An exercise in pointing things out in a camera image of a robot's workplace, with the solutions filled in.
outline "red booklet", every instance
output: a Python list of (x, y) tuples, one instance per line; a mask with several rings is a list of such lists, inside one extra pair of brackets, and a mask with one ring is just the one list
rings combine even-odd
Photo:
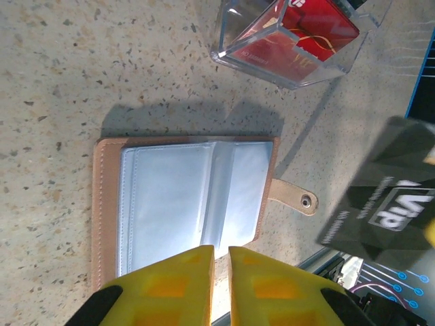
[[(275, 24), (284, 2), (274, 2), (236, 41)], [(299, 40), (294, 41), (284, 33), (274, 32), (233, 52), (232, 55), (300, 82), (319, 64), (318, 61), (311, 60), (304, 51), (320, 61), (325, 61), (360, 34), (357, 27), (332, 0), (290, 0), (282, 26), (299, 36)]]

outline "card holder wallet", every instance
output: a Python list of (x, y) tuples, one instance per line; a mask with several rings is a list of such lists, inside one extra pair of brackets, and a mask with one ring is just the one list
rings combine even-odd
[[(267, 198), (312, 215), (317, 197), (272, 180), (278, 139), (103, 139), (94, 152), (92, 288), (198, 245), (216, 258), (258, 236)], [(311, 206), (300, 203), (301, 196)]]

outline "granite countertop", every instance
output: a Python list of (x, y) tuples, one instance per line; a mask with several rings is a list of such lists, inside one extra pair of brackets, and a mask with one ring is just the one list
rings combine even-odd
[[(2, 2), (0, 197), (4, 325), (60, 325), (90, 295), (92, 148), (100, 137), (271, 134), (275, 176), (316, 193), (305, 217), (270, 202), (250, 248), (297, 264), (391, 115), (406, 111), (432, 0), (394, 1), (352, 72), (297, 91), (216, 65), (219, 1)], [(229, 309), (226, 260), (213, 318)]]

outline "table surface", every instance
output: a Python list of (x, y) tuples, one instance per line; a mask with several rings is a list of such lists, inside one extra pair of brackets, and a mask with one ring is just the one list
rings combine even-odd
[[(269, 202), (248, 247), (297, 264), (384, 121), (404, 115), (435, 2), (394, 1), (350, 74), (296, 91), (216, 65), (219, 1), (2, 2), (0, 311), (60, 325), (90, 295), (92, 148), (100, 137), (270, 134), (275, 177), (320, 200), (305, 217)], [(217, 261), (213, 319), (229, 309)]]

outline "clear acrylic box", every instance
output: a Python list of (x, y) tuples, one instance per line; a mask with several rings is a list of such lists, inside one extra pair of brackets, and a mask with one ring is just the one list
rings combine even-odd
[(211, 57), (296, 89), (350, 71), (392, 0), (222, 0)]

